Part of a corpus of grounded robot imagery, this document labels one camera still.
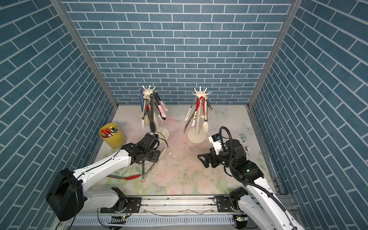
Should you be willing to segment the steel tongs white tips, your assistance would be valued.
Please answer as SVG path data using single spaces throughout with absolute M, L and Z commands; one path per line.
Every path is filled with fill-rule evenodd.
M 141 172 L 141 182 L 144 183 L 145 179 L 147 178 L 148 174 L 153 170 L 153 168 L 157 165 L 160 159 L 165 155 L 168 148 L 164 148 L 160 153 L 155 157 L 156 162 L 144 161 L 142 163 L 142 172 Z

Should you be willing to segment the cream utensil rack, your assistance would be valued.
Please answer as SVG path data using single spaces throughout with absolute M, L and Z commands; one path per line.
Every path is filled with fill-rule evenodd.
M 208 92 L 207 88 L 202 89 L 202 87 L 199 87 L 199 90 L 197 90 L 196 88 L 194 88 L 194 93 L 193 95 L 196 97 L 206 97 L 208 98 L 208 95 L 210 95 L 210 92 Z M 202 143 L 206 137 L 207 134 L 204 133 L 203 131 L 203 123 L 204 123 L 204 118 L 203 118 L 204 112 L 203 112 L 203 99 L 200 102 L 200 106 L 198 108 L 197 111 L 197 116 L 196 116 L 196 120 L 194 125 L 192 125 L 192 122 L 190 122 L 191 124 L 191 128 L 188 131 L 187 137 L 188 139 L 192 142 L 192 143 Z
M 166 120 L 168 111 L 167 107 L 160 99 L 159 94 L 155 91 L 155 86 L 142 86 L 140 89 L 140 106 L 141 106 L 141 128 L 149 127 L 150 132 L 159 136 L 160 143 L 168 140 L 170 133 L 167 128 L 160 127 L 159 121 L 162 123 Z

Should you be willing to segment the black steel tongs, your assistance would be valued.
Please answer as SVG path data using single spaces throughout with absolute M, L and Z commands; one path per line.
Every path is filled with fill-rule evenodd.
M 149 115 L 150 115 L 150 123 L 149 123 L 149 127 L 150 127 L 150 130 L 152 133 L 155 133 L 157 128 L 156 128 L 156 125 L 155 125 L 155 111 L 154 111 L 154 106 L 155 106 L 155 99 L 154 99 L 154 95 L 153 93 L 151 93 L 149 95 L 149 98 L 150 98 L 150 103 L 149 103 L 149 108 L 150 108 L 150 112 L 149 112 Z

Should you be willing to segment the steel tongs cream ends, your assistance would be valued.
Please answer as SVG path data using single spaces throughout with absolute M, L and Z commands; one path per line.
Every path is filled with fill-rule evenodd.
M 203 123 L 203 131 L 204 133 L 208 134 L 209 132 L 209 125 L 208 125 L 208 108 L 209 108 L 209 104 L 208 104 L 208 99 L 205 97 L 203 99 L 203 118 L 204 118 L 204 123 Z

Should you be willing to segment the steel tongs cream tips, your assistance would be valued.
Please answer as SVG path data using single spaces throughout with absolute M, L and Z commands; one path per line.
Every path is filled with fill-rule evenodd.
M 148 116 L 148 110 L 147 110 L 147 107 L 148 107 L 148 104 L 149 104 L 148 96 L 144 95 L 143 99 L 144 99 L 143 112 L 141 114 L 141 128 L 142 129 L 144 129 L 145 126 L 148 126 L 149 122 L 150 122 L 150 119 L 149 119 L 149 116 Z

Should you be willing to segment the blue cream tongs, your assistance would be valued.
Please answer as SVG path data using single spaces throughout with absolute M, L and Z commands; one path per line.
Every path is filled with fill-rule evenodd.
M 143 98 L 143 90 L 139 89 L 139 99 L 140 99 L 140 106 L 141 106 L 141 111 L 144 112 L 144 98 Z

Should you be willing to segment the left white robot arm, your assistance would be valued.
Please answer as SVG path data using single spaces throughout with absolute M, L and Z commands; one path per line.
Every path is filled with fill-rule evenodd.
M 89 188 L 113 172 L 134 163 L 156 163 L 160 156 L 157 134 L 145 134 L 138 143 L 128 143 L 112 155 L 91 165 L 71 171 L 58 172 L 46 201 L 59 221 L 67 221 L 80 211 L 107 208 L 116 213 L 127 207 L 125 194 L 117 187 L 102 192 L 90 192 Z

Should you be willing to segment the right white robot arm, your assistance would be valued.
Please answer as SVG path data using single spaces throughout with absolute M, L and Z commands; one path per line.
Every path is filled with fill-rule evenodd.
M 219 132 L 210 137 L 210 141 L 213 144 L 210 152 L 199 154 L 197 157 L 205 168 L 222 165 L 228 176 L 242 184 L 242 187 L 229 193 L 229 202 L 232 209 L 247 216 L 247 229 L 304 228 L 274 194 L 257 164 L 247 159 L 243 145 L 232 138 L 227 127 L 220 127 Z

